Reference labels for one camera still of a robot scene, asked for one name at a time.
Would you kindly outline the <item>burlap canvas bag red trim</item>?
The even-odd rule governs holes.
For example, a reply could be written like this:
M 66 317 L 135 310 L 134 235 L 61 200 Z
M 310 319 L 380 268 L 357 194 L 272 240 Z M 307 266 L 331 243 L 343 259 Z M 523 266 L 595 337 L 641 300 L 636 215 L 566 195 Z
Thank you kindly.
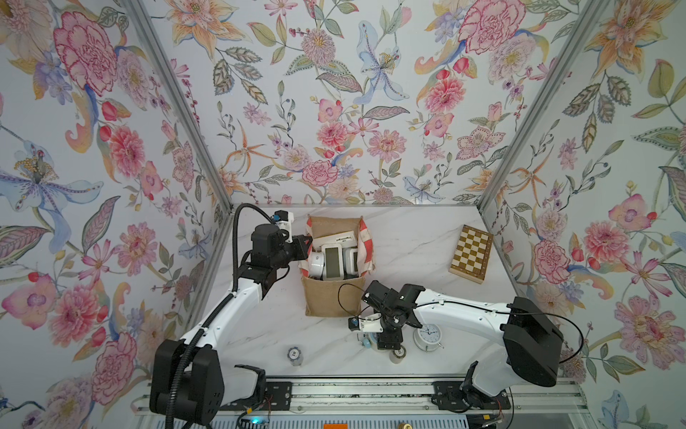
M 366 276 L 375 270 L 374 243 L 364 218 L 309 216 L 313 239 L 308 259 L 299 264 L 305 314 L 355 316 L 361 310 Z

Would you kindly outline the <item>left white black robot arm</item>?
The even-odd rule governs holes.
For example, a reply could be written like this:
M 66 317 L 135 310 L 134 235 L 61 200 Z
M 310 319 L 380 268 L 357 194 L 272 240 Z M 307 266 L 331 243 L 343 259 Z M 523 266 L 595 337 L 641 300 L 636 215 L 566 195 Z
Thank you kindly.
M 149 407 L 164 416 L 165 427 L 178 421 L 187 428 L 209 427 L 224 405 L 254 409 L 264 403 L 264 370 L 245 364 L 223 369 L 220 351 L 278 282 L 278 271 L 307 259 L 312 240 L 293 234 L 291 226 L 289 212 L 278 211 L 269 223 L 255 227 L 250 255 L 235 271 L 236 287 L 181 339 L 166 340 L 156 350 Z

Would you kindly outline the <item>long white digital clock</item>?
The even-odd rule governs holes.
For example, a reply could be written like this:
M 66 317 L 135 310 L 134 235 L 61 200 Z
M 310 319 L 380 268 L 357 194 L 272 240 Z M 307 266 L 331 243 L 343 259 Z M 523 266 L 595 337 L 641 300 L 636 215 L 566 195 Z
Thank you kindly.
M 322 246 L 322 252 L 325 256 L 325 268 L 323 273 L 323 280 L 326 281 L 340 281 L 345 277 L 345 270 L 343 264 L 343 249 L 339 245 Z

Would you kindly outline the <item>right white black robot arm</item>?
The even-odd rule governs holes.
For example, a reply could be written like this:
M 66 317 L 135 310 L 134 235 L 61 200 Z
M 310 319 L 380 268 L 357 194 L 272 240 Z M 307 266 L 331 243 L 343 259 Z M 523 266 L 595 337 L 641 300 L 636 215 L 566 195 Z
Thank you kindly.
M 373 314 L 352 316 L 348 329 L 377 335 L 381 350 L 402 350 L 402 329 L 408 325 L 448 327 L 486 339 L 491 352 L 475 359 L 459 386 L 464 398 L 492 399 L 517 384 L 557 385 L 564 335 L 531 300 L 510 303 L 459 300 L 421 285 L 396 291 L 370 283 L 362 302 Z

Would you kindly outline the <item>small white digital clock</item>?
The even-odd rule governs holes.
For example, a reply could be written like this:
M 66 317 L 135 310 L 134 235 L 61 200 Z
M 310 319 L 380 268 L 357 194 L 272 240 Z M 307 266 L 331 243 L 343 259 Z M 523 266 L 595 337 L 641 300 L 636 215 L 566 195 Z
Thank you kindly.
M 345 248 L 343 250 L 343 262 L 345 275 L 349 277 L 358 277 L 358 248 Z

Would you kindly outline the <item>white round alarm clock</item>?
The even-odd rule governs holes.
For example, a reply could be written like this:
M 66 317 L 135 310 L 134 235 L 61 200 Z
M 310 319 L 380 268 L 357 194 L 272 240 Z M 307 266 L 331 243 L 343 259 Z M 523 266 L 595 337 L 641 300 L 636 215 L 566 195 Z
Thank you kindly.
M 312 252 L 308 259 L 308 277 L 316 280 L 323 278 L 325 268 L 325 256 L 323 252 Z

